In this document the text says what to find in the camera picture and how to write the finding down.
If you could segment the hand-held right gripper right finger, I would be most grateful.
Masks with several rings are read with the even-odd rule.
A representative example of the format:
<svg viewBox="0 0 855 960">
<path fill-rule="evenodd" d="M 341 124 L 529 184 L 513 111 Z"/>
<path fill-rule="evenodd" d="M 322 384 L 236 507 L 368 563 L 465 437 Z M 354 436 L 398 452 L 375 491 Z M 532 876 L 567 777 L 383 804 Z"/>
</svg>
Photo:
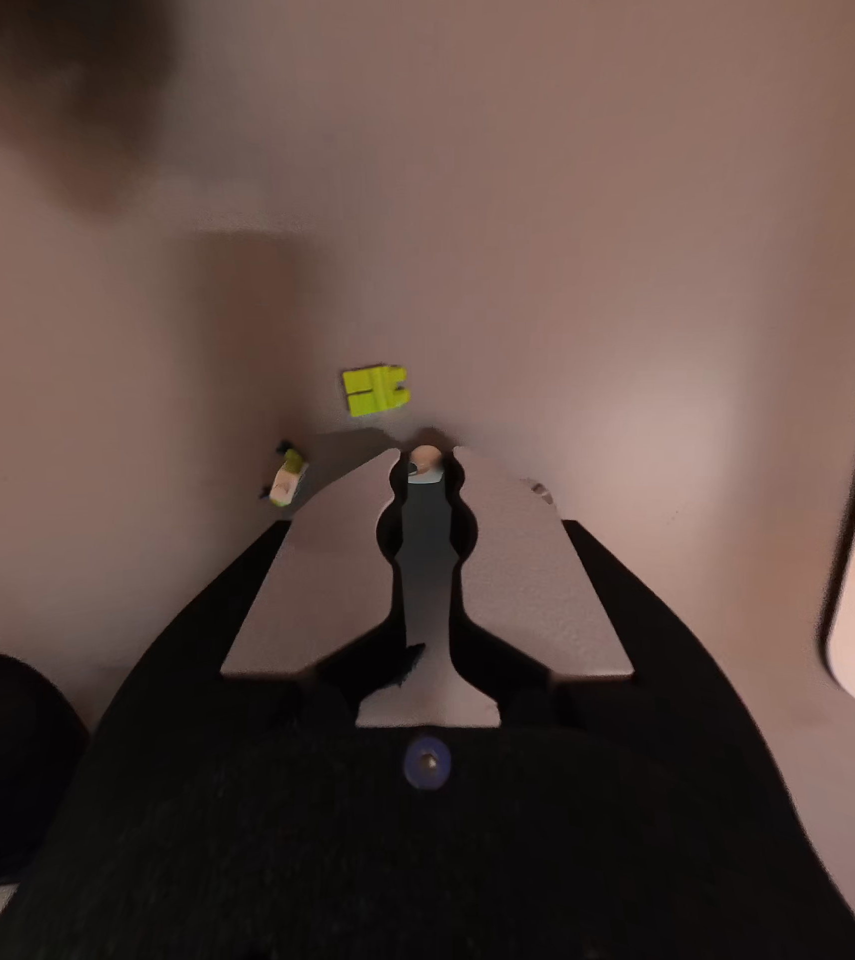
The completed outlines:
<svg viewBox="0 0 855 960">
<path fill-rule="evenodd" d="M 473 522 L 460 572 L 469 623 L 561 682 L 623 680 L 634 667 L 555 505 L 497 462 L 453 450 Z"/>
</svg>

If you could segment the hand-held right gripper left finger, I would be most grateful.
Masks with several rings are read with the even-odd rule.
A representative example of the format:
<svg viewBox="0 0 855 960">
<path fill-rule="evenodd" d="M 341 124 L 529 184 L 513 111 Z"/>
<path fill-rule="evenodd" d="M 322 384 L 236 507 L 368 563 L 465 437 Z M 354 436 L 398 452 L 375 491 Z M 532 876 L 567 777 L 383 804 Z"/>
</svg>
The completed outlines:
<svg viewBox="0 0 855 960">
<path fill-rule="evenodd" d="M 407 457 L 389 447 L 294 514 L 223 665 L 230 679 L 305 673 L 386 623 L 400 595 Z"/>
</svg>

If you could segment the green white lego minifigure torso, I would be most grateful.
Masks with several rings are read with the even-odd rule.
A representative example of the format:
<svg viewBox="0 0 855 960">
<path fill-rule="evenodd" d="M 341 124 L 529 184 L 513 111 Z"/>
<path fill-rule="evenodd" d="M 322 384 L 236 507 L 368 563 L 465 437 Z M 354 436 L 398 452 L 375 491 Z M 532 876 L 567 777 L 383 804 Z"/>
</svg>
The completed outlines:
<svg viewBox="0 0 855 960">
<path fill-rule="evenodd" d="M 305 455 L 290 441 L 283 440 L 276 448 L 280 465 L 270 485 L 262 487 L 258 499 L 268 501 L 278 509 L 291 506 L 309 469 Z"/>
</svg>

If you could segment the lime green lego legs piece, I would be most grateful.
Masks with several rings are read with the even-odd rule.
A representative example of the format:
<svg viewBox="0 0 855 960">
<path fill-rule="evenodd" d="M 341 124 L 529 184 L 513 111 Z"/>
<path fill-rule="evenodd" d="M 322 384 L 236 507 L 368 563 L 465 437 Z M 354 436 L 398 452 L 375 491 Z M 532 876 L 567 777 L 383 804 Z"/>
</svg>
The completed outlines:
<svg viewBox="0 0 855 960">
<path fill-rule="evenodd" d="M 341 373 L 349 415 L 363 418 L 386 414 L 410 403 L 409 371 L 404 366 L 378 365 Z"/>
</svg>

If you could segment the black textured oval pad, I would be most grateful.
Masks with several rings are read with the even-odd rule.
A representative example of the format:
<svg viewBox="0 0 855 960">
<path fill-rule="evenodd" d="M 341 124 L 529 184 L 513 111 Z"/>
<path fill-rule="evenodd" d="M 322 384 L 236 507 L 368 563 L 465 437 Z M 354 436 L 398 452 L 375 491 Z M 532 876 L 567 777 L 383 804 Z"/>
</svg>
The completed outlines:
<svg viewBox="0 0 855 960">
<path fill-rule="evenodd" d="M 63 693 L 0 654 L 0 886 L 19 882 L 44 845 L 88 743 Z"/>
</svg>

